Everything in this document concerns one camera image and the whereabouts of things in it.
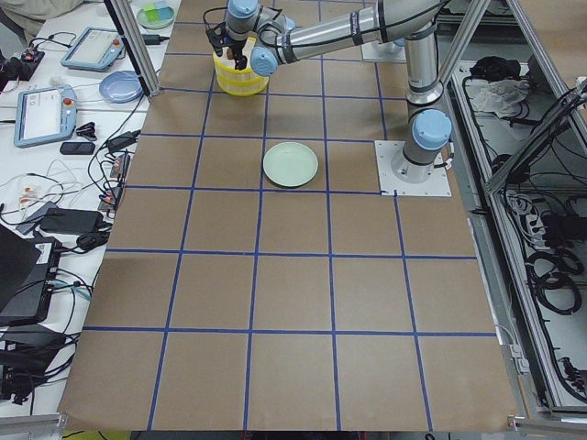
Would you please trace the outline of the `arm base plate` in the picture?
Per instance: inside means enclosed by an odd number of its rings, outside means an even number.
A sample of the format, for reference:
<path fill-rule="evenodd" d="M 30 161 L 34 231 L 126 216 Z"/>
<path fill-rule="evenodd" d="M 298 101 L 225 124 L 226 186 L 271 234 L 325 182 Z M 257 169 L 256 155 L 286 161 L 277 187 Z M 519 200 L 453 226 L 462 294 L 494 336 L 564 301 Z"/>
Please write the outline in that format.
<path fill-rule="evenodd" d="M 406 63 L 404 45 L 398 42 L 364 43 L 361 46 L 361 56 L 366 62 Z"/>
<path fill-rule="evenodd" d="M 439 152 L 428 165 L 415 165 L 404 156 L 401 140 L 375 140 L 380 193 L 400 197 L 451 197 L 448 172 Z"/>

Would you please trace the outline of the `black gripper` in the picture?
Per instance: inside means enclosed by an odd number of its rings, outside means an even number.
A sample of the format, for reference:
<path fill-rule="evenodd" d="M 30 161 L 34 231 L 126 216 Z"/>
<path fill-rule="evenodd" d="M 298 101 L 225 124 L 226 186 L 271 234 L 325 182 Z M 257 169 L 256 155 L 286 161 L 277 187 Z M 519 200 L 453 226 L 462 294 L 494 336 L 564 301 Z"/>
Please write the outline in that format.
<path fill-rule="evenodd" d="M 248 67 L 248 59 L 244 54 L 247 42 L 245 39 L 236 40 L 231 38 L 226 27 L 208 27 L 205 34 L 217 57 L 223 56 L 224 48 L 232 49 L 235 56 L 235 70 L 244 71 Z"/>

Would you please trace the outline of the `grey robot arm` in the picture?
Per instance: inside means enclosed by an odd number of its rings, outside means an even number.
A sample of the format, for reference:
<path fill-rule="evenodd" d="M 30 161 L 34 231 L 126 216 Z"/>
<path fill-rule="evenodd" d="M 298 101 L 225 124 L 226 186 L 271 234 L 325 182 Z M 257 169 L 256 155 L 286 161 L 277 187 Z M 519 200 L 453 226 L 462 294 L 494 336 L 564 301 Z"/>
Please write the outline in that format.
<path fill-rule="evenodd" d="M 235 68 L 250 67 L 261 77 L 280 65 L 353 46 L 402 39 L 408 74 L 407 101 L 415 107 L 434 104 L 444 92 L 439 77 L 436 17 L 444 1 L 378 1 L 373 6 L 296 27 L 282 10 L 257 1 L 229 1 L 225 20 L 205 25 L 217 56 L 229 51 Z"/>

